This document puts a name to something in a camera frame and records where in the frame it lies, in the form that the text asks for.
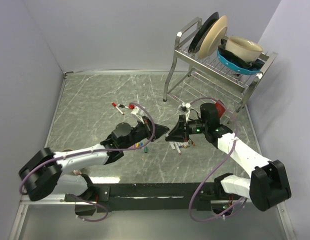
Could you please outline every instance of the dish rack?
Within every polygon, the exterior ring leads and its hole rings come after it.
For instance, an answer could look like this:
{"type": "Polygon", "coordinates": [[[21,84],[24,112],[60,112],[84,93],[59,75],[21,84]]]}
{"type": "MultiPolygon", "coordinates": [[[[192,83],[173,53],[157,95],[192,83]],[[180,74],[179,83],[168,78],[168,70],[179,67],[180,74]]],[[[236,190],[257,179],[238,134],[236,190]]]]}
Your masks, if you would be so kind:
{"type": "Polygon", "coordinates": [[[195,36],[201,26],[202,19],[196,17],[177,33],[174,44],[173,62],[164,85],[163,101],[166,102],[167,96],[169,95],[176,101],[183,102],[182,95],[178,97],[177,94],[173,92],[176,87],[182,88],[183,91],[188,92],[194,96],[194,98],[214,97],[212,94],[216,93],[215,95],[229,108],[231,113],[237,114],[245,107],[278,54],[275,52],[271,54],[261,53],[259,59],[264,62],[264,65],[257,74],[239,74],[229,69],[218,60],[217,51],[204,59],[198,59],[198,53],[188,53],[189,46],[187,43],[195,36]],[[181,41],[185,32],[196,24],[196,30],[181,41]],[[169,89],[169,84],[178,59],[189,64],[188,72],[169,89]],[[193,83],[195,80],[200,81],[204,85],[204,90],[201,90],[203,87],[201,87],[201,89],[194,87],[193,83]]]}

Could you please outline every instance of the marble tabletop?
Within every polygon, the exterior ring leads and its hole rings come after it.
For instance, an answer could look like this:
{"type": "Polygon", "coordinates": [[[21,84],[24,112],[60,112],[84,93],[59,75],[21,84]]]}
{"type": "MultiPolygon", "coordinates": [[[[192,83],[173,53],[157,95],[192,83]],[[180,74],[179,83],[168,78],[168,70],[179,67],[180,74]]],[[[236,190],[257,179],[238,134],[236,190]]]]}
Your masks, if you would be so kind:
{"type": "MultiPolygon", "coordinates": [[[[183,75],[175,73],[171,84],[183,75]]],[[[121,122],[137,124],[128,109],[121,115],[113,106],[137,102],[146,107],[154,121],[172,129],[180,112],[179,103],[168,97],[163,102],[164,82],[167,74],[69,74],[66,76],[62,96],[48,139],[53,151],[81,149],[103,141],[121,122]]],[[[193,81],[192,86],[200,82],[193,81]]],[[[194,94],[176,89],[175,95],[185,101],[195,99],[194,94]]],[[[239,138],[254,150],[257,145],[246,109],[237,116],[239,138]]],[[[82,169],[94,183],[196,183],[225,157],[225,154],[209,144],[203,135],[194,135],[196,146],[182,148],[179,155],[162,137],[148,145],[148,153],[142,150],[125,152],[124,157],[108,165],[82,169]]],[[[247,176],[232,159],[223,164],[209,179],[224,173],[247,176]]]]}

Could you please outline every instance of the white wall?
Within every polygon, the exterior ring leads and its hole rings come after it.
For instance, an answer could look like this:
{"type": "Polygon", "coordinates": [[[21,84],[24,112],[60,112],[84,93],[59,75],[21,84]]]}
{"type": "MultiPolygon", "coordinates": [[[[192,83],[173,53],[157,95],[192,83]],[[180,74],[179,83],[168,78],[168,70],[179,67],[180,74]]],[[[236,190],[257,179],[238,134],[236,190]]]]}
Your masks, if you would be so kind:
{"type": "Polygon", "coordinates": [[[249,101],[262,153],[281,160],[299,240],[310,240],[310,0],[282,0],[260,43],[279,53],[249,101]]]}
{"type": "Polygon", "coordinates": [[[24,3],[0,0],[0,240],[18,209],[18,171],[44,146],[62,79],[24,3]]]}
{"type": "MultiPolygon", "coordinates": [[[[170,69],[176,33],[219,11],[228,33],[258,41],[280,0],[23,0],[61,69],[170,69]]],[[[176,70],[185,70],[177,66],[176,70]]]]}

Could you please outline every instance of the beige bowl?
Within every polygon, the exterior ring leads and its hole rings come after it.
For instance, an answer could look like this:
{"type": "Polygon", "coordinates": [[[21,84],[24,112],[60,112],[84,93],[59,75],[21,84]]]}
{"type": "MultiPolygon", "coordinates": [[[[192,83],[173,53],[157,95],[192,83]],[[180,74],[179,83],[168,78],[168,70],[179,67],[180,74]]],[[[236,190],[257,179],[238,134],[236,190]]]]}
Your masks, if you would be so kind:
{"type": "Polygon", "coordinates": [[[225,49],[247,63],[254,62],[263,52],[261,45],[240,36],[230,36],[225,49]]]}

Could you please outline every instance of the blue plate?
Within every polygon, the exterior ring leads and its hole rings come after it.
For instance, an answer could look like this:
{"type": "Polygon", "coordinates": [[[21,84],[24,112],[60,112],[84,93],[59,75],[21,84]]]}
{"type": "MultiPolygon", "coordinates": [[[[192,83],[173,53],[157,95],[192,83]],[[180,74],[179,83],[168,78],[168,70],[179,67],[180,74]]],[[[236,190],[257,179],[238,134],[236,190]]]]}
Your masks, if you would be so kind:
{"type": "Polygon", "coordinates": [[[260,68],[257,69],[257,68],[254,68],[254,67],[251,67],[251,68],[241,68],[237,65],[235,65],[234,63],[228,61],[225,57],[223,57],[221,54],[220,54],[220,51],[217,50],[217,57],[218,57],[218,60],[224,64],[226,67],[228,67],[229,69],[235,71],[235,72],[238,72],[239,74],[244,74],[244,75],[255,75],[255,74],[258,74],[260,72],[260,68]]]}

